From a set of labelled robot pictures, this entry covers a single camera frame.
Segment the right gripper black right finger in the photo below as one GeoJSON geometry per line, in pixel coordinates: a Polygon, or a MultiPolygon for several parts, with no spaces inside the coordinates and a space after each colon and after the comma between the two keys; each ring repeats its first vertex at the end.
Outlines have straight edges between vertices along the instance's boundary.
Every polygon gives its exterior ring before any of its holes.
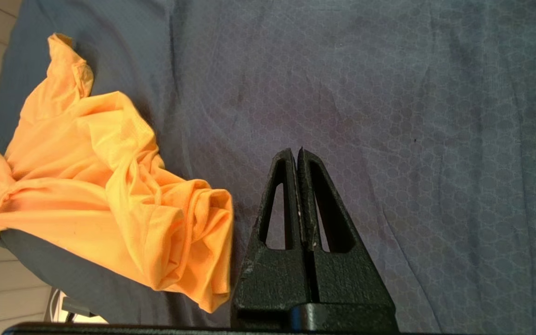
{"type": "Polygon", "coordinates": [[[302,244],[317,303],[375,308],[395,316],[395,305],[353,223],[325,163],[298,153],[302,244]]]}

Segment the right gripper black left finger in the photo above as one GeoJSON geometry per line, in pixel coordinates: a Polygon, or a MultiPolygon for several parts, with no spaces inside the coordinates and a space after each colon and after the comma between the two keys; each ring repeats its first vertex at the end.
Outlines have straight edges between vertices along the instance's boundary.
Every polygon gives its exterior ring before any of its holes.
{"type": "Polygon", "coordinates": [[[296,164],[292,150],[278,152],[270,167],[240,277],[232,297],[233,317],[279,317],[307,300],[300,232],[296,164]],[[283,187],[284,249],[267,246],[277,187],[283,187]]]}

